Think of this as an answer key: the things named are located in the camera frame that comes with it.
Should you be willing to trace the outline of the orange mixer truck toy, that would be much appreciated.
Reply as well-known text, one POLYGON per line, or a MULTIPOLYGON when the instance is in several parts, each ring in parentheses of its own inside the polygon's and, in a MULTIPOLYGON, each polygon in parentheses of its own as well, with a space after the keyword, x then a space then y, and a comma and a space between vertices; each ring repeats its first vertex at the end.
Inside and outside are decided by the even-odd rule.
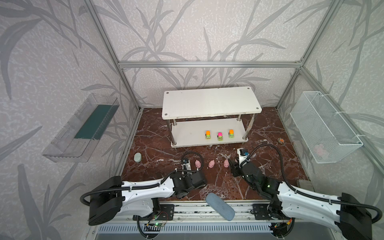
POLYGON ((205 138, 206 138, 207 140, 211 139, 211 132, 210 132, 210 131, 206 131, 206 133, 205 133, 205 138))

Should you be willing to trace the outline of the pink mixer truck toy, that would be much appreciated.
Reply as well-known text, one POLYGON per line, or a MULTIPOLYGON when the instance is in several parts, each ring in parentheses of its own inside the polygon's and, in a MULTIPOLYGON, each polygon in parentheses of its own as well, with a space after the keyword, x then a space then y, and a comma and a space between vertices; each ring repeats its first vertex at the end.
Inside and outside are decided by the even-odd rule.
POLYGON ((222 141, 224 139, 222 132, 218 132, 217 139, 218 139, 218 141, 222 141))

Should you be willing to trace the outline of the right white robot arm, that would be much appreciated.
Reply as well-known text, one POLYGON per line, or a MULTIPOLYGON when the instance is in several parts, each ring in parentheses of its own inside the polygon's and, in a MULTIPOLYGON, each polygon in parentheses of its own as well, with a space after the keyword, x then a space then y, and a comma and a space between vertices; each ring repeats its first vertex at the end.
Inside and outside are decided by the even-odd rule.
POLYGON ((336 232, 347 240, 371 240, 372 226, 383 217, 379 208, 361 204, 352 195, 340 197, 322 195, 292 186, 285 180, 267 177, 251 162, 252 153, 237 150, 236 160, 229 161, 234 177, 242 177, 259 196, 268 200, 268 212, 273 217, 302 219, 336 232))

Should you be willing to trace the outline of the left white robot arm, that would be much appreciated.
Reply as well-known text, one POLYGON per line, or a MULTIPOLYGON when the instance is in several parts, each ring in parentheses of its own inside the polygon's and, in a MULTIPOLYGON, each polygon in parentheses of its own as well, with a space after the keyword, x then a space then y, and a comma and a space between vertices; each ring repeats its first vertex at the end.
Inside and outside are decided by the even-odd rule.
POLYGON ((204 158, 197 152, 182 155, 182 168, 166 177, 144 182, 122 181, 114 176, 80 197, 89 207, 89 226, 112 220, 120 213, 145 218, 161 212, 159 199, 182 199, 192 190, 204 188, 207 180, 203 172, 204 158))

